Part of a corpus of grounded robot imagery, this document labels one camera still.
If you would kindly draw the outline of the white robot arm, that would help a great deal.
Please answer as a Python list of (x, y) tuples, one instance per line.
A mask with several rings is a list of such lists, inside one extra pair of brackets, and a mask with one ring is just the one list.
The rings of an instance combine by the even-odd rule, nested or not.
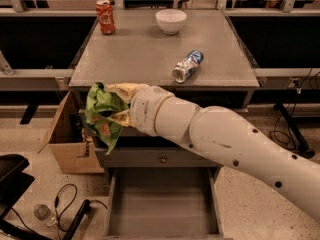
[(139, 132), (160, 136), (265, 183), (320, 222), (320, 166), (274, 143), (236, 112), (202, 108), (146, 84), (106, 87), (130, 105), (116, 116)]

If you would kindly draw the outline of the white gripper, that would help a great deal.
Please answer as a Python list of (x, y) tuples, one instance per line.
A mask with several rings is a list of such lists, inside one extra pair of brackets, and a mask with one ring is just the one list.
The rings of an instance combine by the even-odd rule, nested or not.
[(157, 113), (171, 92), (159, 86), (142, 83), (118, 83), (105, 86), (105, 92), (116, 102), (130, 104), (130, 110), (112, 113), (108, 119), (123, 127), (135, 127), (138, 131), (156, 136), (155, 121)]

